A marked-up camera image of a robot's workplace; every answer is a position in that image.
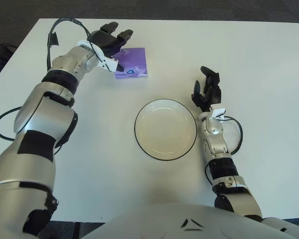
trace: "cable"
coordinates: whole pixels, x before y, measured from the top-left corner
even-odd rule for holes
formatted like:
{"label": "cable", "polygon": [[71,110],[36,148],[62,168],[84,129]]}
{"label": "cable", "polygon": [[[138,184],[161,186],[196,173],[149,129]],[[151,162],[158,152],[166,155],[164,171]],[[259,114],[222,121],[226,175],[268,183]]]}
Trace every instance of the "cable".
{"label": "cable", "polygon": [[54,153],[54,155],[56,155],[56,154],[61,150],[62,146],[63,146],[63,145],[61,145],[61,146],[59,147],[59,149]]}
{"label": "cable", "polygon": [[85,33],[86,33],[86,35],[87,35],[87,37],[88,37],[88,41],[89,41],[89,43],[90,43],[90,46],[91,46],[91,48],[92,48],[92,51],[93,51],[93,53],[95,54],[95,56],[99,59],[99,61],[101,61],[101,62],[103,62],[101,59],[100,59],[100,57],[96,54],[96,52],[95,52],[95,50],[94,50],[94,48],[93,48],[93,46],[92,46],[92,36],[91,36],[91,33],[89,32],[89,30],[80,22],[80,21],[78,21],[78,20],[76,20],[76,19],[74,19],[74,18],[71,18],[71,17],[62,17],[62,18],[59,18],[59,19],[57,19],[56,21],[55,21],[55,23],[52,25],[52,27],[51,27],[51,30],[50,30],[50,32],[49,32],[49,35],[48,35],[48,42],[47,42],[47,50],[48,50],[48,52],[47,52],[47,56],[46,56],[46,67],[47,67],[47,70],[49,70],[50,68],[51,68],[51,56],[50,56],[50,48],[51,48],[51,37],[52,37],[52,35],[53,35],[53,30],[55,29],[55,27],[59,24],[59,23],[61,23],[61,22],[63,22],[63,21],[70,21],[70,22],[72,22],[72,23],[74,23],[74,24],[77,24],[77,25],[79,25],[80,27],[82,27],[83,29],[84,29],[84,31],[85,31]]}
{"label": "cable", "polygon": [[206,170],[207,170],[207,167],[208,167],[208,164],[206,164],[206,167],[205,167],[205,176],[206,176],[208,182],[210,183],[210,185],[213,186],[213,184],[211,183],[210,179],[209,179],[208,176],[207,176],[207,171],[206,171]]}
{"label": "cable", "polygon": [[[0,120],[1,120],[3,117],[5,117],[6,115],[8,115],[8,114],[10,114],[10,113],[12,113],[12,112],[18,111],[18,110],[20,110],[20,109],[21,109],[21,106],[20,106],[20,107],[17,107],[17,108],[14,108],[14,109],[12,109],[12,110],[9,110],[9,111],[7,111],[7,112],[5,112],[5,113],[3,113],[2,115],[0,115]],[[3,139],[8,140],[8,141],[14,141],[14,138],[6,137],[6,136],[2,135],[1,133],[0,133],[0,138],[3,138]]]}
{"label": "cable", "polygon": [[230,116],[225,116],[225,118],[228,118],[228,119],[219,119],[219,121],[230,121],[230,120],[233,120],[233,121],[236,122],[236,124],[238,125],[239,132],[240,132],[240,138],[239,138],[238,145],[237,145],[237,147],[230,153],[231,155],[234,155],[235,153],[238,152],[238,150],[239,150],[240,147],[241,147],[241,144],[243,143],[243,128],[241,127],[241,124],[239,123],[239,121],[236,120],[235,118],[230,117]]}

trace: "tissue box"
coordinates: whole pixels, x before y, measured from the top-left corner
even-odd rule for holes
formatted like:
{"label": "tissue box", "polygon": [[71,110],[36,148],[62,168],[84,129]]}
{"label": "tissue box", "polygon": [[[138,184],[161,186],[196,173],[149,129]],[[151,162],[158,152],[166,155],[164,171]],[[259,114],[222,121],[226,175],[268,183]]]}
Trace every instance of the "tissue box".
{"label": "tissue box", "polygon": [[114,72],[116,79],[146,77],[148,75],[145,48],[125,48],[112,56],[123,66],[124,71]]}

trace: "white table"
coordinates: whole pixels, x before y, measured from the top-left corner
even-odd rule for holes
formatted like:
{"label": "white table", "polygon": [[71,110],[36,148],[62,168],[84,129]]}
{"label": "white table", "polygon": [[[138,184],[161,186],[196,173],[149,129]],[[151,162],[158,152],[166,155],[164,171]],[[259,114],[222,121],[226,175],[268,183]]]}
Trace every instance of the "white table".
{"label": "white table", "polygon": [[[54,19],[40,19],[0,74],[0,114],[24,103],[46,73],[47,33]],[[110,22],[84,19],[89,30]],[[134,121],[146,103],[170,98],[194,116],[194,82],[200,66],[220,73],[222,103],[237,118],[244,141],[233,159],[264,217],[299,217],[299,24],[223,21],[115,20],[117,34],[132,29],[128,47],[145,47],[147,78],[115,80],[100,68],[87,74],[75,95],[79,121],[56,156],[53,220],[107,222],[150,203],[213,205],[204,176],[200,139],[182,158],[162,162],[146,155],[134,136]],[[58,25],[67,53],[84,31]],[[13,137],[14,115],[0,130]],[[229,147],[234,125],[225,125]],[[0,153],[9,145],[0,139]]]}

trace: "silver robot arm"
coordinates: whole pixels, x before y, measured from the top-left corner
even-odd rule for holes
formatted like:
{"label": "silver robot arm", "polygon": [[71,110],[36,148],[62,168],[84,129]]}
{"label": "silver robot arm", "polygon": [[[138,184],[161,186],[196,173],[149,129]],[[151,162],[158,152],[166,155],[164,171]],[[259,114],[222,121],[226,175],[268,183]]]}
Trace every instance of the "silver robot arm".
{"label": "silver robot arm", "polygon": [[239,176],[223,138],[221,120],[224,120],[224,114],[225,108],[214,104],[210,106],[210,112],[199,116],[203,152],[212,175],[213,191],[217,195],[215,207],[261,221],[261,210],[244,178]]}
{"label": "silver robot arm", "polygon": [[67,142],[77,123],[71,108],[76,88],[95,66],[115,71],[118,65],[93,47],[97,56],[89,42],[80,41],[54,59],[15,118],[15,140],[0,155],[0,238],[35,238],[57,208],[54,149]]}

